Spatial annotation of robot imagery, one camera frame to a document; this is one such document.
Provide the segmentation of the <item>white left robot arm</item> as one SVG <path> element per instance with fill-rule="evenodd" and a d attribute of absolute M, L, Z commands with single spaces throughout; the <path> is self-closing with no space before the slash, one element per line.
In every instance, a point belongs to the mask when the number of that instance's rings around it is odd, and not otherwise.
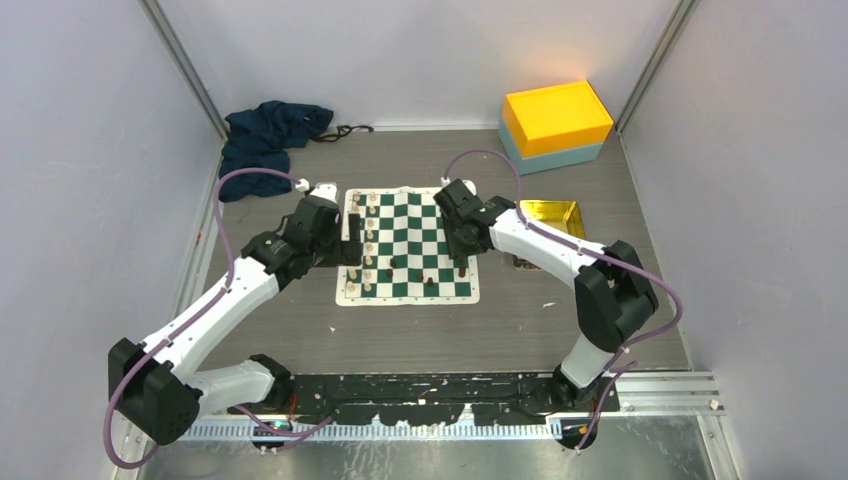
<path fill-rule="evenodd" d="M 336 185 L 317 184 L 282 231 L 254 236 L 232 269 L 179 317 L 141 342 L 119 340 L 107 360 L 117 411 L 156 444 L 169 445 L 207 414 L 240 405 L 269 413 L 288 407 L 292 375 L 267 355 L 205 372 L 199 367 L 248 314 L 290 283 L 313 268 L 352 259 L 354 243 L 342 237 L 346 220 Z"/>

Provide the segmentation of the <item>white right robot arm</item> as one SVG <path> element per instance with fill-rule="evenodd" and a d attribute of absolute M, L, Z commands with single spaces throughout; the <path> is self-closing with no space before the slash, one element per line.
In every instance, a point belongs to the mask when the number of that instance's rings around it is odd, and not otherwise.
<path fill-rule="evenodd" d="M 516 256 L 572 289 L 580 330 L 572 350 L 554 371 L 558 403 L 582 409 L 597 379 L 624 342 L 654 315 L 659 301 L 634 248 L 623 241 L 606 247 L 556 230 L 525 216 L 500 196 L 488 201 L 462 180 L 443 180 L 434 200 L 451 258 L 488 251 Z"/>

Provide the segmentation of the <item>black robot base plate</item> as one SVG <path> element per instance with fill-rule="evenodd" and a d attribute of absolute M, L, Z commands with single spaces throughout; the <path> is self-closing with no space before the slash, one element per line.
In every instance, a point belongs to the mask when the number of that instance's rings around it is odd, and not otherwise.
<path fill-rule="evenodd" d="M 437 374 L 307 374 L 272 388 L 268 399 L 247 405 L 255 415 L 352 429 L 451 428 L 469 422 L 476 430 L 504 435 L 542 427 L 564 447 L 587 448 L 598 418 L 620 408 L 612 377 L 571 387 L 559 374 L 543 372 Z"/>

